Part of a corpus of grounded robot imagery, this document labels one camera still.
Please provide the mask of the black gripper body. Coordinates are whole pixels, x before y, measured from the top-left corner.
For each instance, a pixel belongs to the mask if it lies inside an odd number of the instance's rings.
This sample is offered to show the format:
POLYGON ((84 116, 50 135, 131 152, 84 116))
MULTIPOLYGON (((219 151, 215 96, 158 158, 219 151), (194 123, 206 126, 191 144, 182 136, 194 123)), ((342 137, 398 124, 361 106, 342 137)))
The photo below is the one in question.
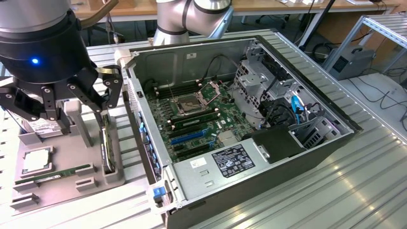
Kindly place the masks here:
POLYGON ((72 10, 62 20, 38 31, 0 33, 0 61, 14 76, 15 87, 64 86, 90 88, 98 72, 80 36, 80 22, 72 10))

